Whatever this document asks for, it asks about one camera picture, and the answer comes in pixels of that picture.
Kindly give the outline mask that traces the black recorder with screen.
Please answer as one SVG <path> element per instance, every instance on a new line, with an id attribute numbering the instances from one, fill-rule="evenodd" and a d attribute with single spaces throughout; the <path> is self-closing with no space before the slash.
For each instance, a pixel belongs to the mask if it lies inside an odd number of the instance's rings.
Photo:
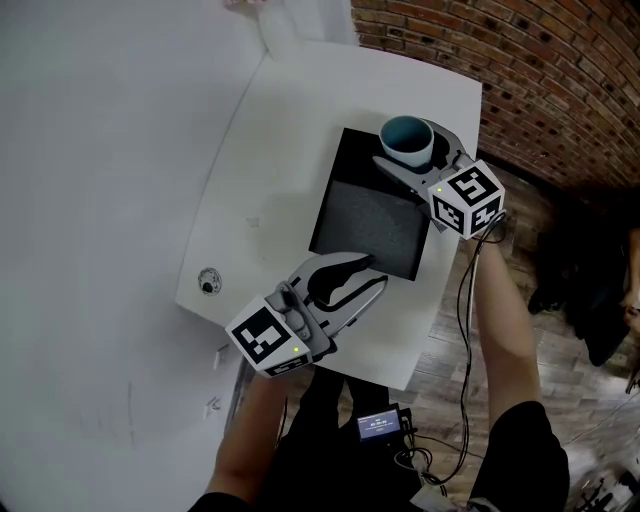
<path id="1" fill-rule="evenodd" d="M 361 442 L 383 439 L 401 431 L 398 409 L 388 407 L 357 418 L 358 434 Z"/>

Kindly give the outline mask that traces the round table grommet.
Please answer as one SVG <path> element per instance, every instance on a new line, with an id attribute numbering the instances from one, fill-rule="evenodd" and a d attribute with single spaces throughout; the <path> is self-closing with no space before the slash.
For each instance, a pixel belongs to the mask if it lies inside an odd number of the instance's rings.
<path id="1" fill-rule="evenodd" d="M 217 295 L 222 288 L 222 279 L 219 272 L 211 267 L 201 270 L 198 275 L 198 286 L 202 293 L 207 296 Z"/>

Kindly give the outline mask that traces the person's black shirt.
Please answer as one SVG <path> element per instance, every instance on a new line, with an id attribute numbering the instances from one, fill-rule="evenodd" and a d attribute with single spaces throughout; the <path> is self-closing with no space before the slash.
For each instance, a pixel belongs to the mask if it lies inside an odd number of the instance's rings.
<path id="1" fill-rule="evenodd" d="M 361 442 L 357 422 L 338 424 L 344 387 L 353 413 L 386 405 L 387 388 L 318 368 L 251 503 L 206 492 L 188 512 L 434 512 L 411 499 L 421 481 L 397 464 L 396 449 Z M 487 451 L 465 504 L 455 512 L 563 512 L 569 491 L 566 452 L 553 434 L 544 407 L 520 403 L 491 427 Z"/>

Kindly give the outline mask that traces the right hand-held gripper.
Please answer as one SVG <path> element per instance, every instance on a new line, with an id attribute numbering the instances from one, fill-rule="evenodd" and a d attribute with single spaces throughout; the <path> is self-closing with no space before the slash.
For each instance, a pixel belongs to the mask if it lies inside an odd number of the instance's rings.
<path id="1" fill-rule="evenodd" d="M 381 156 L 372 160 L 394 182 L 414 193 L 428 191 L 432 219 L 468 240 L 503 209 L 505 189 L 483 160 L 468 165 L 468 153 L 453 132 L 432 120 L 425 122 L 434 135 L 430 160 L 434 168 L 417 174 Z M 456 172 L 440 181 L 440 170 L 449 168 Z"/>

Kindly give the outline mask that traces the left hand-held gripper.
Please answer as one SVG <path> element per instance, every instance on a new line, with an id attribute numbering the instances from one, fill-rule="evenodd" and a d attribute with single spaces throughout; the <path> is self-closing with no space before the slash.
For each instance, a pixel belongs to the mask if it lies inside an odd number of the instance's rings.
<path id="1" fill-rule="evenodd" d="M 372 255 L 356 252 L 311 257 L 291 275 L 289 284 L 282 282 L 269 296 L 253 298 L 225 331 L 266 378 L 316 363 L 333 351 L 329 337 L 351 326 L 385 291 L 388 277 L 382 275 L 338 302 L 325 304 L 352 275 L 372 264 Z M 313 316 L 300 297 L 313 300 Z"/>

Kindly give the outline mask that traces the black rectangular tray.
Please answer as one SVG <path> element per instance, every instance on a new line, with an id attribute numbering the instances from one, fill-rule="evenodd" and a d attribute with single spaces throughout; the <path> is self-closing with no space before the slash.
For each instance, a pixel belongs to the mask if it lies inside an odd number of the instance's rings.
<path id="1" fill-rule="evenodd" d="M 372 269 L 413 281 L 429 221 L 415 196 L 377 168 L 381 154 L 377 135 L 342 130 L 309 250 L 369 254 Z"/>

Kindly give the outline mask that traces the person's right forearm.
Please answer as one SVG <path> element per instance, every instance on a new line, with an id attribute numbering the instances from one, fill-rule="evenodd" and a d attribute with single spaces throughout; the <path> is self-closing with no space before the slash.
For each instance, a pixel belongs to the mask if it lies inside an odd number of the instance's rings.
<path id="1" fill-rule="evenodd" d="M 531 318 L 495 244 L 479 252 L 474 299 L 488 382 L 489 423 L 495 424 L 512 407 L 541 400 Z"/>

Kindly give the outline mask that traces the pale blue cup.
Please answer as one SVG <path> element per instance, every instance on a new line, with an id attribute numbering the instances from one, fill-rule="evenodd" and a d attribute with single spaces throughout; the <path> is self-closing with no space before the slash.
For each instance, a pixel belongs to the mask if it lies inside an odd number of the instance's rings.
<path id="1" fill-rule="evenodd" d="M 421 167 L 431 161 L 435 135 L 422 118 L 393 117 L 382 125 L 379 139 L 389 157 L 408 167 Z"/>

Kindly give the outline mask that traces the person's left forearm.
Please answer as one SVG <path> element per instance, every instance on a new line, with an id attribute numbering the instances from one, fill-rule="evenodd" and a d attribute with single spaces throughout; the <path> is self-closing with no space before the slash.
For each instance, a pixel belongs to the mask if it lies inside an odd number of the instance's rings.
<path id="1" fill-rule="evenodd" d="M 255 376 L 225 433 L 207 490 L 246 503 L 259 495 L 274 457 L 291 379 Z"/>

